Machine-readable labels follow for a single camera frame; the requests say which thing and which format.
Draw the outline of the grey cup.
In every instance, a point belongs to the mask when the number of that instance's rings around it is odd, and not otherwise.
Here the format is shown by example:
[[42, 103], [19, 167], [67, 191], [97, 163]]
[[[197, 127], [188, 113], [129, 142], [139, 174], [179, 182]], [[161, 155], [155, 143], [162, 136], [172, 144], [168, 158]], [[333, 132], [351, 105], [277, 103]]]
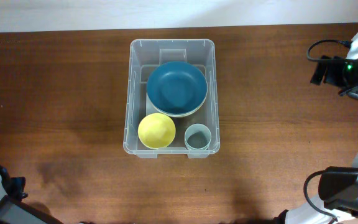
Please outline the grey cup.
[[207, 150], [211, 140], [211, 131], [203, 124], [192, 124], [185, 131], [185, 146], [188, 150]]

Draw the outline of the cream plate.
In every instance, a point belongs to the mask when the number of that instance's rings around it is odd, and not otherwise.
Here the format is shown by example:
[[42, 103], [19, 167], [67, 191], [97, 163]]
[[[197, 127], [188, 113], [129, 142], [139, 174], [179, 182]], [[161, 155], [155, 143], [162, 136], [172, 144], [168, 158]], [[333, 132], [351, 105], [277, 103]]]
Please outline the cream plate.
[[147, 94], [152, 107], [159, 113], [181, 118], [198, 111], [207, 99], [207, 93], [180, 93], [168, 95], [164, 93]]

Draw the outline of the blue plate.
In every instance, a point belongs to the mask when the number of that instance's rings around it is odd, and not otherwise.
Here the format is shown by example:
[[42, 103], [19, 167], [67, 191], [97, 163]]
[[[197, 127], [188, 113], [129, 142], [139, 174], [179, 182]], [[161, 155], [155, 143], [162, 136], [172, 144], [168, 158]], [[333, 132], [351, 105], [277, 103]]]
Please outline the blue plate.
[[207, 93], [208, 82], [203, 72], [186, 62], [167, 62], [157, 67], [149, 76], [147, 94]]

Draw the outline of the yellow small bowl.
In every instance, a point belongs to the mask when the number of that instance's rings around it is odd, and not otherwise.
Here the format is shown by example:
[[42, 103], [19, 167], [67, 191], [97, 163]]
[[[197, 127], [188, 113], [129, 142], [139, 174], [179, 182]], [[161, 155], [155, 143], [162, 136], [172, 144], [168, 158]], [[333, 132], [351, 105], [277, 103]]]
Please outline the yellow small bowl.
[[160, 149], [167, 147], [173, 142], [175, 136], [175, 123], [165, 114], [149, 114], [139, 123], [138, 137], [147, 148]]

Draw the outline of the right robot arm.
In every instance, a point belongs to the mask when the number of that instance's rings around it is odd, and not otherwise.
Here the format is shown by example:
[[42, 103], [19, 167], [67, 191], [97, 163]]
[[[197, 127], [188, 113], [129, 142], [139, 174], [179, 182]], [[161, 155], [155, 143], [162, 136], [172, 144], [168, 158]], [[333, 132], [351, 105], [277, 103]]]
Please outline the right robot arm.
[[[339, 96], [358, 101], [358, 32], [351, 40], [332, 40], [348, 49], [345, 57], [313, 57], [312, 50], [327, 41], [313, 43], [306, 58], [316, 63], [310, 82], [328, 84]], [[303, 184], [305, 203], [284, 210], [273, 223], [344, 223], [358, 220], [358, 143], [349, 146], [354, 158], [348, 166], [329, 166], [310, 174]]]

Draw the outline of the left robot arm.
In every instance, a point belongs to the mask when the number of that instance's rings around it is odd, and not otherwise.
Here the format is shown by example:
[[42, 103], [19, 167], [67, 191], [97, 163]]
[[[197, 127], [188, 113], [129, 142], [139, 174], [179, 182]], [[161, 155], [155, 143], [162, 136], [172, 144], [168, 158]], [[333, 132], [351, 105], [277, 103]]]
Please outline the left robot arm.
[[11, 177], [0, 165], [0, 223], [7, 224], [60, 224], [61, 221], [22, 202], [25, 177]]

